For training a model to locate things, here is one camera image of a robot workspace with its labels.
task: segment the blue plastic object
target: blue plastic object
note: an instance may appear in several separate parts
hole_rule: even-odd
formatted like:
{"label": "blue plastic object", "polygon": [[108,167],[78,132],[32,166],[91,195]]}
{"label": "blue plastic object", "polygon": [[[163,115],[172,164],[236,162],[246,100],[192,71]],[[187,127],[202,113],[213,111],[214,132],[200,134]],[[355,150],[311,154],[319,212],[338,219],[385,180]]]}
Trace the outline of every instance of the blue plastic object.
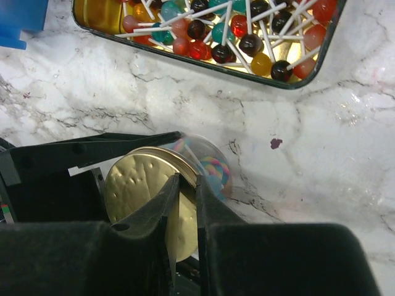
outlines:
{"label": "blue plastic object", "polygon": [[0,46],[26,49],[22,30],[42,31],[48,0],[0,0]]}

